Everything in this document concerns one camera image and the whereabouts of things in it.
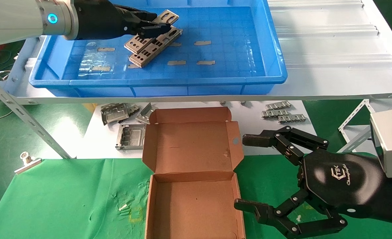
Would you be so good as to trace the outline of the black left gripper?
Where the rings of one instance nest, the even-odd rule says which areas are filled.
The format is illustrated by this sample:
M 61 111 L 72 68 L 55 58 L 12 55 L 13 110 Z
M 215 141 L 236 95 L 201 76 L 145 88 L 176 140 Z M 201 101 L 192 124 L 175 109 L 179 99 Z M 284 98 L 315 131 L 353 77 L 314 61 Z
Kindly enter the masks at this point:
M 67 40 L 108 40 L 124 35 L 152 39 L 170 31 L 170 23 L 152 22 L 157 13 L 109 0 L 66 0 L 71 28 Z

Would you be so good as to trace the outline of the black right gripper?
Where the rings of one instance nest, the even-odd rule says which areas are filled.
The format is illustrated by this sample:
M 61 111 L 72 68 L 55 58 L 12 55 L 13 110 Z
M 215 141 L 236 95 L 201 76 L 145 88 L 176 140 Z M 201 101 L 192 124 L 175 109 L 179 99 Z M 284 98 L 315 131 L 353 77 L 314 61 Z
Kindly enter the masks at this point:
M 293 165 L 301 165 L 303 189 L 278 207 L 234 200 L 235 209 L 253 213 L 259 224 L 275 227 L 287 239 L 338 233 L 348 225 L 339 214 L 392 223 L 392 178 L 385 175 L 378 158 L 325 151 L 329 146 L 326 139 L 290 126 L 263 130 L 258 135 L 245 134 L 242 143 L 275 148 Z M 297 145 L 313 152 L 304 157 Z M 291 221 L 288 215 L 304 202 L 326 215 L 327 219 L 303 223 Z

